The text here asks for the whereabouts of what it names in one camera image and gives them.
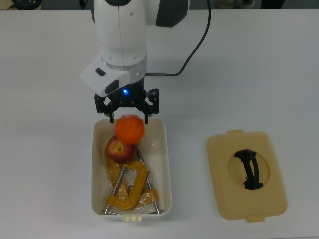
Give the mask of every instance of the orange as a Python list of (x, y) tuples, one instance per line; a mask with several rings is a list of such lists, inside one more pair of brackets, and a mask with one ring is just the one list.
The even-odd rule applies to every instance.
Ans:
[(137, 144), (144, 135), (144, 123), (137, 115), (124, 115), (115, 124), (115, 135), (124, 144)]

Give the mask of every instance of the table surface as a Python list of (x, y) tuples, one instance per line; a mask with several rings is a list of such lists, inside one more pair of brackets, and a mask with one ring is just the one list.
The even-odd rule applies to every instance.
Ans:
[[(148, 70), (177, 72), (207, 11), (173, 29), (149, 26)], [(112, 222), (91, 209), (97, 114), (80, 72), (99, 51), (89, 11), (0, 12), (0, 237), (259, 239), (319, 236), (319, 10), (212, 12), (211, 29), (182, 75), (159, 88), (173, 207), (158, 220)], [(116, 118), (133, 109), (120, 109)], [(288, 208), (264, 222), (218, 212), (209, 137), (264, 131)]]

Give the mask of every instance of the red apple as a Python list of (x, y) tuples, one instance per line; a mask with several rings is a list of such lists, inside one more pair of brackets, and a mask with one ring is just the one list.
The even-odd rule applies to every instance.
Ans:
[(135, 144), (123, 144), (116, 135), (113, 136), (106, 145), (107, 155), (118, 164), (127, 163), (132, 160), (136, 150), (137, 146)]

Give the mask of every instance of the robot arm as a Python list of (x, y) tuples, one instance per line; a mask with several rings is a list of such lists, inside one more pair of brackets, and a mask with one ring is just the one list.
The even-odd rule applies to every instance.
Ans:
[[(92, 17), (101, 42), (99, 54), (81, 73), (95, 92), (98, 113), (136, 107), (147, 117), (159, 112), (159, 91), (144, 90), (146, 25), (173, 27), (186, 15), (189, 0), (95, 0)], [(145, 101), (148, 97), (151, 105)]]

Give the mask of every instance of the beige lid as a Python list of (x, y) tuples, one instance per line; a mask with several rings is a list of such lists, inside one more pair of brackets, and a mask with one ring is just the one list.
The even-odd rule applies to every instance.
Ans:
[[(263, 184), (259, 189), (245, 188), (247, 173), (235, 153), (246, 149), (256, 153), (259, 182)], [(248, 222), (259, 222), (264, 221), (266, 216), (285, 212), (287, 199), (267, 134), (237, 130), (216, 135), (208, 140), (207, 152), (217, 206), (222, 217), (228, 220), (247, 218)]]

